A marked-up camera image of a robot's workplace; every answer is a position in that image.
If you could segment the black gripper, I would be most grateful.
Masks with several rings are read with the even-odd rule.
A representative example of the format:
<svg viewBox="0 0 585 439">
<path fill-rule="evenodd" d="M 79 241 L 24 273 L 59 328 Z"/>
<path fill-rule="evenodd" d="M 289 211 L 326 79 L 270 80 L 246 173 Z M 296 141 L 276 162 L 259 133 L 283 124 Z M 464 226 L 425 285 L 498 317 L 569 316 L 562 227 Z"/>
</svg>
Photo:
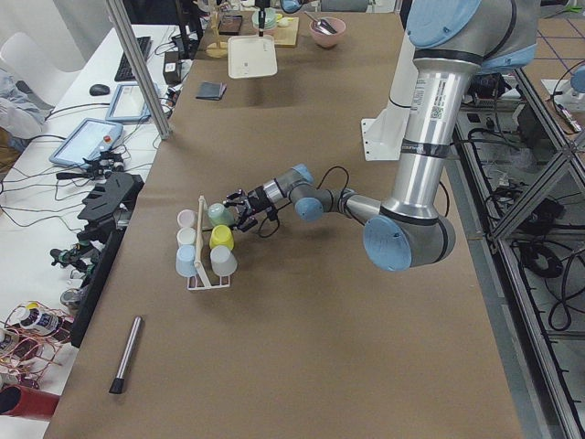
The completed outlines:
<svg viewBox="0 0 585 439">
<path fill-rule="evenodd" d="M 235 192 L 228 194 L 223 201 L 223 205 L 236 209 L 233 230 L 248 231 L 258 224 L 256 214 L 265 212 L 266 208 L 274 206 L 263 186 L 254 188 L 246 193 L 239 188 Z"/>
<path fill-rule="evenodd" d="M 258 13 L 258 34 L 260 37 L 264 35 L 264 28 L 266 22 L 266 10 L 270 7 L 270 0 L 255 0 L 254 5 L 259 9 Z"/>
</svg>

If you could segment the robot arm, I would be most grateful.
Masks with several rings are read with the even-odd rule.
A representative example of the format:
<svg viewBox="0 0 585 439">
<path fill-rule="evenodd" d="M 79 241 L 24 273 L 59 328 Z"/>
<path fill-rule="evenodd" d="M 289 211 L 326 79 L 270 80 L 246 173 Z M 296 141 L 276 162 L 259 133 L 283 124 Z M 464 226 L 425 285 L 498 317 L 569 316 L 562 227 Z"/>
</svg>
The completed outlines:
<svg viewBox="0 0 585 439">
<path fill-rule="evenodd" d="M 227 197 L 235 228 L 248 230 L 260 212 L 278 217 L 288 199 L 306 221 L 338 212 L 361 222 L 368 258 L 386 271 L 403 271 L 447 257 L 455 243 L 449 220 L 434 207 L 444 160 L 463 95 L 478 74 L 513 70 L 536 53 L 538 1 L 414 1 L 406 35 L 417 77 L 401 142 L 399 167 L 383 201 L 351 189 L 319 189 L 304 165 L 293 166 L 250 192 Z"/>
<path fill-rule="evenodd" d="M 255 0 L 256 11 L 252 16 L 254 26 L 257 28 L 260 37 L 268 35 L 276 27 L 276 12 L 270 8 L 269 0 Z M 279 2 L 284 14 L 293 14 L 301 10 L 306 1 L 282 0 Z"/>
</svg>

